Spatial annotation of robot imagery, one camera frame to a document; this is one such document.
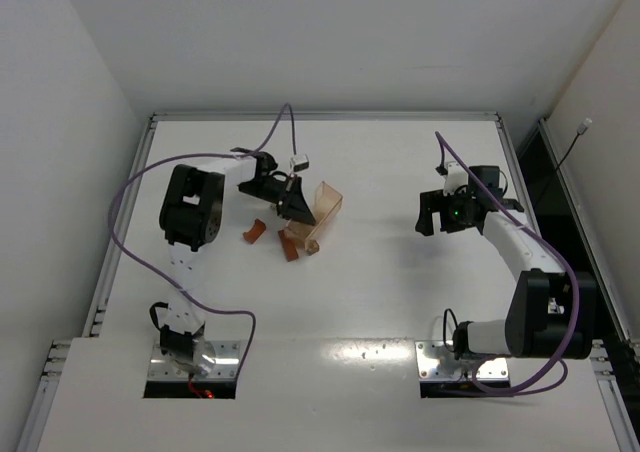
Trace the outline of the transparent orange plastic box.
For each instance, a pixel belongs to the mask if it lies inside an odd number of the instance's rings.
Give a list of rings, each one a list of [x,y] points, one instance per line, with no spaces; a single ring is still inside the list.
[[[297,248],[301,248],[305,252],[305,243],[308,240],[315,239],[319,243],[319,239],[324,235],[324,232],[340,211],[342,202],[343,195],[331,185],[322,181],[315,190],[314,205],[312,207],[316,224],[310,226],[289,220],[284,227],[287,236],[295,242]]]

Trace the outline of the reddish brown rectangular block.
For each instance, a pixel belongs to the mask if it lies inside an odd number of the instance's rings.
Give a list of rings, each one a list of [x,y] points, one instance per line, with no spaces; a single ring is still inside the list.
[[[297,260],[299,258],[299,254],[295,242],[287,236],[284,229],[278,231],[278,237],[286,260],[288,262]]]

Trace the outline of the ribbed light wooden block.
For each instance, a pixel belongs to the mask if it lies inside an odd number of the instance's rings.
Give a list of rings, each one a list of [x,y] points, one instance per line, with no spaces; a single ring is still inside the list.
[[[308,240],[305,243],[305,252],[308,255],[314,255],[320,250],[320,245],[315,239]]]

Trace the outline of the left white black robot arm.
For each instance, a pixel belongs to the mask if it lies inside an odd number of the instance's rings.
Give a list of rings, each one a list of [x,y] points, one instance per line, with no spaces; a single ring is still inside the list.
[[[232,192],[238,191],[275,206],[279,217],[314,226],[316,219],[302,191],[300,173],[309,168],[305,154],[290,160],[287,173],[278,169],[267,152],[251,155],[235,148],[229,156],[202,166],[179,164],[173,169],[159,215],[168,243],[176,295],[156,326],[160,348],[177,361],[197,367],[205,355],[206,269],[211,264],[212,243],[223,220]]]

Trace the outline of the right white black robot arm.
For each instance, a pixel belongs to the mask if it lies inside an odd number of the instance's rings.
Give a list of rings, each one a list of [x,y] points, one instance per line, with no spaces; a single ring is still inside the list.
[[[570,273],[530,235],[523,207],[507,197],[500,183],[499,167],[465,171],[448,161],[436,170],[444,185],[421,193],[416,231],[431,236],[435,230],[475,229],[497,250],[516,281],[504,319],[456,325],[451,348],[455,358],[549,358],[563,341],[568,345],[561,350],[562,358],[587,358],[595,329],[595,279],[586,272]]]

